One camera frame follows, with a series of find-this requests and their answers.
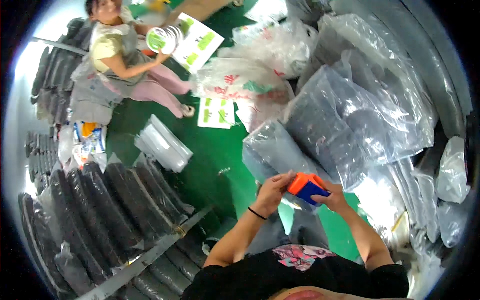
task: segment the yellow shirt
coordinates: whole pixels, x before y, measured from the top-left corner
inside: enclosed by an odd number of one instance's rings
[[[123,51],[121,39],[122,35],[105,35],[92,45],[90,55],[93,60],[93,65],[99,72],[105,73],[110,69],[106,64],[102,63],[101,59],[115,56]]]

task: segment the shoe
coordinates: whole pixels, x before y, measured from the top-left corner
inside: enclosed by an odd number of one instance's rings
[[[190,106],[190,105],[182,104],[181,112],[182,112],[184,117],[191,118],[195,114],[195,108],[193,106]]]

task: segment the hand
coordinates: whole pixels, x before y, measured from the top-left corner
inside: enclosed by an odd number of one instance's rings
[[[324,197],[320,195],[312,195],[312,200],[318,203],[326,204],[328,209],[333,212],[343,212],[350,208],[345,196],[343,195],[343,188],[341,184],[333,184],[328,180],[324,180],[324,185],[327,191],[330,192],[330,196]]]
[[[263,217],[271,215],[280,205],[287,186],[295,179],[295,176],[296,174],[290,171],[265,180],[258,192],[257,200],[250,205],[250,208]]]

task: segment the green floor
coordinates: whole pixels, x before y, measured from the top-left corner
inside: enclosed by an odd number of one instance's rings
[[[222,47],[232,46],[233,27],[251,24],[253,21],[243,17],[255,0],[245,0],[239,8],[224,8],[205,22],[207,26],[221,34],[225,41]],[[166,66],[175,71],[183,80],[189,74],[174,60]],[[178,96],[180,102],[198,108],[198,98],[190,95]],[[193,118],[176,119],[173,114],[155,102],[136,102],[125,100],[114,110],[108,127],[107,154],[115,152],[126,165],[131,165],[139,154],[133,145],[136,134],[144,127],[151,114],[155,114],[173,133],[193,152],[188,165],[180,174],[169,174],[168,179],[186,202],[197,208],[215,204],[215,213],[209,214],[202,223],[207,231],[215,230],[219,221],[226,217],[239,217],[254,201],[256,186],[250,172],[241,161],[242,139],[247,136],[243,125],[230,130],[197,127],[197,115]],[[347,195],[347,201],[357,208],[358,199]],[[287,228],[293,222],[293,210],[287,205],[279,207],[280,216]],[[358,250],[345,222],[325,206],[320,208],[320,218],[329,238],[332,251],[345,258],[355,260]]]

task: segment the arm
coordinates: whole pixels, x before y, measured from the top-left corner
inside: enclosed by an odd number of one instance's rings
[[[122,79],[127,79],[146,72],[149,69],[163,63],[169,56],[170,55],[159,53],[154,60],[129,68],[125,66],[125,63],[123,62],[123,58],[120,53],[117,53],[112,57],[103,58],[101,59],[101,61],[107,67],[109,67],[118,77]]]
[[[325,203],[331,211],[337,212],[345,220],[365,262],[365,268],[372,271],[379,266],[393,264],[390,252],[380,236],[345,201],[342,186],[325,181],[325,187],[331,192],[330,196],[314,195],[312,199]]]
[[[295,174],[289,172],[267,179],[258,193],[257,200],[250,208],[267,218],[280,205],[286,186],[294,177]],[[235,226],[212,248],[204,267],[209,265],[224,267],[241,260],[264,222],[265,220],[247,210]]]

